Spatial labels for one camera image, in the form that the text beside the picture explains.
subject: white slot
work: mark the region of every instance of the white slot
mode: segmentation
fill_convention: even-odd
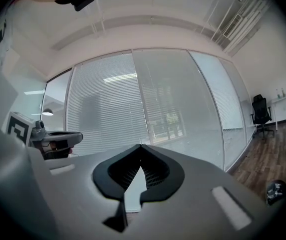
[[[57,175],[57,174],[66,173],[67,171],[69,172],[69,171],[73,170],[74,168],[75,168],[75,165],[70,164],[68,166],[52,169],[52,170],[50,170],[50,172],[52,175]]]
[[[252,219],[239,207],[222,186],[215,187],[212,190],[212,194],[236,230],[241,230],[252,222]]]

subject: table leg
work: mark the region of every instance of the table leg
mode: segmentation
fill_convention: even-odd
[[[276,118],[275,105],[273,105],[273,111],[274,111],[274,120],[275,120],[275,123],[276,123],[276,130],[278,131],[278,124],[277,124],[277,118]]]

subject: bottle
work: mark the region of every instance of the bottle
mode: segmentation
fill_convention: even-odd
[[[277,92],[277,97],[280,99],[281,95],[279,94],[278,89],[276,89],[276,92]]]

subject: wooden floor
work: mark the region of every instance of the wooden floor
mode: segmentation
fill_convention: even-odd
[[[246,157],[232,175],[265,200],[266,184],[280,179],[286,182],[286,123],[278,125],[273,137],[269,132],[266,141],[262,133],[256,135],[245,151]]]

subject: window blind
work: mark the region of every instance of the window blind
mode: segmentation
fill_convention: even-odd
[[[140,49],[133,57],[151,144],[223,168],[218,114],[188,52]]]
[[[83,156],[149,143],[131,53],[75,66],[66,106],[66,128],[83,133],[73,153]]]
[[[244,115],[244,123],[246,127],[246,136],[248,143],[255,131],[255,126],[251,117],[251,114],[253,113],[253,106],[251,99],[247,92],[246,86],[242,80],[242,77],[240,76],[238,70],[235,68],[234,64],[223,59],[220,59],[220,61],[223,64],[226,72],[228,73],[236,89]]]
[[[201,69],[217,105],[223,128],[225,170],[228,170],[246,143],[239,99],[218,58],[193,51],[191,55]]]

